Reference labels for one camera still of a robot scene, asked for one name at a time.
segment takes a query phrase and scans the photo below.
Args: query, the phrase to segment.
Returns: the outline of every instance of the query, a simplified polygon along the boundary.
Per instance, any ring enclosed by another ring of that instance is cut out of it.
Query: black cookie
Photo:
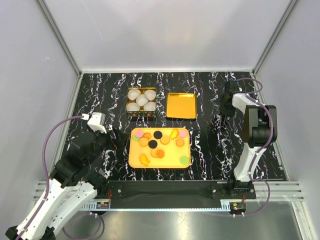
[[[153,136],[155,139],[160,139],[162,138],[162,133],[160,131],[155,131]]]
[[[149,148],[155,149],[158,146],[158,143],[156,140],[149,141]]]

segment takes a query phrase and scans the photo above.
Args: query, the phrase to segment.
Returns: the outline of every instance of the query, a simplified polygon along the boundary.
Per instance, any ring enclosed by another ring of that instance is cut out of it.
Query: orange cookie
[[[139,140],[139,144],[140,144],[140,146],[141,147],[145,147],[145,146],[147,146],[148,145],[148,139],[146,139],[145,137],[142,137],[142,138],[140,138],[140,140]]]
[[[167,144],[170,142],[170,137],[168,137],[168,136],[163,136],[163,137],[160,139],[160,142],[161,142],[163,145],[167,145]]]
[[[146,132],[145,134],[143,134],[143,137],[149,140],[149,139],[151,139],[151,133]]]
[[[162,150],[156,151],[156,156],[160,159],[162,159],[165,156],[165,152]]]
[[[175,143],[178,147],[185,145],[185,141],[182,138],[178,138]]]
[[[158,156],[157,156],[157,151],[158,151],[157,148],[152,149],[152,150],[151,150],[151,156],[154,157],[154,158],[157,158],[157,157],[158,157]]]

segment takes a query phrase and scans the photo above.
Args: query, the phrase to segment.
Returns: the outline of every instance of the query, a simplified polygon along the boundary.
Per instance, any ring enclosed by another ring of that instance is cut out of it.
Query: black marble tabletop
[[[164,73],[95,73],[84,74],[73,115],[101,112],[106,115],[106,129],[119,128],[130,133],[136,127],[185,127],[190,133],[191,165],[186,169],[132,168],[128,164],[126,141],[121,156],[113,150],[103,153],[104,173],[109,180],[222,180],[237,165],[244,143],[241,139],[244,115],[237,110],[226,125],[220,126],[218,107],[225,81],[250,77],[249,72],[164,72]],[[238,82],[240,90],[254,89],[252,81]],[[126,114],[128,88],[156,87],[157,117],[132,119]],[[197,101],[196,120],[166,118],[168,93],[194,93]],[[65,142],[64,153],[86,122],[73,120]],[[273,146],[261,157],[255,178],[285,180]]]

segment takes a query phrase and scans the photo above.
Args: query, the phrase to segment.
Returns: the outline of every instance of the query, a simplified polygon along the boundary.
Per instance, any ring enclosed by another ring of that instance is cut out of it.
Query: pink macaron
[[[179,137],[180,138],[185,138],[186,136],[188,136],[188,132],[187,132],[187,130],[180,130],[179,131]]]
[[[137,138],[142,138],[144,136],[144,132],[141,130],[138,130],[134,134]]]

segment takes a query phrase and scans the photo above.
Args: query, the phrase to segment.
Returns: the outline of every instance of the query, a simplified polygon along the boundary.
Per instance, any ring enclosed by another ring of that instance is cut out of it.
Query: cable connector
[[[88,126],[94,132],[100,131],[101,133],[106,134],[107,131],[104,127],[106,115],[101,112],[93,112],[90,120],[88,121]]]
[[[83,120],[89,120],[89,118],[90,118],[89,114],[82,113],[82,116],[83,116],[83,118],[81,118],[81,119],[83,119]]]

